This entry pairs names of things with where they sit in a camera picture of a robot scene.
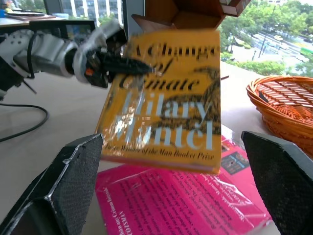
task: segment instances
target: road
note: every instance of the road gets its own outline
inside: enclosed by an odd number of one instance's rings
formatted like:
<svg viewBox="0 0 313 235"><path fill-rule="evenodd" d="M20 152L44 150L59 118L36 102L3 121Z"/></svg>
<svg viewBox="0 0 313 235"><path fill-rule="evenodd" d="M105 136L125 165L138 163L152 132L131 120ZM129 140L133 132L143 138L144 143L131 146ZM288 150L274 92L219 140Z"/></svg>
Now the road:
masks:
<svg viewBox="0 0 313 235"><path fill-rule="evenodd" d="M286 44L287 48L282 49L279 47L281 42L274 39L271 35L266 38L265 47L263 47L263 51L259 58L264 36L264 34L259 33L256 35L257 38L252 38L251 49L233 46L234 59L239 62L251 61L252 58L254 61L283 61L286 64L286 67L294 67L296 64L302 63L302 61L297 59L301 47L289 42L283 42Z"/></svg>

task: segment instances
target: wicker basket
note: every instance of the wicker basket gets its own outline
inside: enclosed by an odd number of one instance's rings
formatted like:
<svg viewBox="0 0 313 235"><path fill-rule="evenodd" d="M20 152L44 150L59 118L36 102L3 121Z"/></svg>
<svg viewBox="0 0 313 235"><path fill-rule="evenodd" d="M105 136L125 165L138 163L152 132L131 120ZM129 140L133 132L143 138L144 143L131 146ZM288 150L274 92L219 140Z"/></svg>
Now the wicker basket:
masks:
<svg viewBox="0 0 313 235"><path fill-rule="evenodd" d="M313 158L313 79L268 76L246 89L270 131Z"/></svg>

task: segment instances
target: pink book cover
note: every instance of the pink book cover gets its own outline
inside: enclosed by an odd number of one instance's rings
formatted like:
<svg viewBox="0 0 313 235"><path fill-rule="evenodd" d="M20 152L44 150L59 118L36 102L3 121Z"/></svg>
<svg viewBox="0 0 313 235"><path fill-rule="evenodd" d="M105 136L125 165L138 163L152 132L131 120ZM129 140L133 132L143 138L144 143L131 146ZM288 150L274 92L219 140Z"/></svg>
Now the pink book cover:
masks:
<svg viewBox="0 0 313 235"><path fill-rule="evenodd" d="M219 175L122 165L100 172L96 195L109 235L243 235L270 215L246 152L222 138Z"/></svg>

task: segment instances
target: computer monitor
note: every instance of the computer monitor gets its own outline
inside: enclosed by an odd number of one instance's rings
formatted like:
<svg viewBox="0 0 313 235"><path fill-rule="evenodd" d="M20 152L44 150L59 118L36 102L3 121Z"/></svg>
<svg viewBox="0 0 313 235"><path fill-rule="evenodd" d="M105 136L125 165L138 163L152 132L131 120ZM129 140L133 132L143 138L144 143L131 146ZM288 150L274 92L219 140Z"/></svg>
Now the computer monitor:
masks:
<svg viewBox="0 0 313 235"><path fill-rule="evenodd" d="M70 39L81 44L96 29L92 20L41 20L30 21L29 29Z"/></svg>

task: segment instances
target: table surface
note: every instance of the table surface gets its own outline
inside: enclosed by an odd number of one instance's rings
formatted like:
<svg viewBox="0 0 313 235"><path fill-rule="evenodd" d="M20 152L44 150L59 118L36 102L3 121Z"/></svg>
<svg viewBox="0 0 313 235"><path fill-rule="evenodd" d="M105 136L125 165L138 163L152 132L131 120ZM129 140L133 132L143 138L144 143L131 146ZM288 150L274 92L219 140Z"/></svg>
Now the table surface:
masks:
<svg viewBox="0 0 313 235"><path fill-rule="evenodd" d="M51 19L38 19L39 21L44 21L44 20L64 20L63 18L56 17L56 18L51 18ZM12 26L23 26L23 25L29 25L29 21L20 21L16 19L11 19L11 18L0 18L0 28L1 27L12 27Z"/></svg>
<svg viewBox="0 0 313 235"><path fill-rule="evenodd" d="M11 18L0 18L0 27L29 25L28 21L19 21Z"/></svg>
<svg viewBox="0 0 313 235"><path fill-rule="evenodd" d="M245 90L249 81L260 76L225 63L221 64L221 71L222 76L230 75L221 82L222 124L232 129L237 138L243 130L266 133L261 115ZM4 103L42 106L50 112L50 119L31 133L0 143L0 221L66 143L94 133L108 94L108 90L79 83L75 78L46 73L36 74L29 84L37 95L21 85L9 90ZM43 114L33 109L0 106L0 138L25 130L42 118ZM117 165L101 161L98 171ZM106 234L95 195L83 234ZM279 232L272 223L258 234L277 235Z"/></svg>

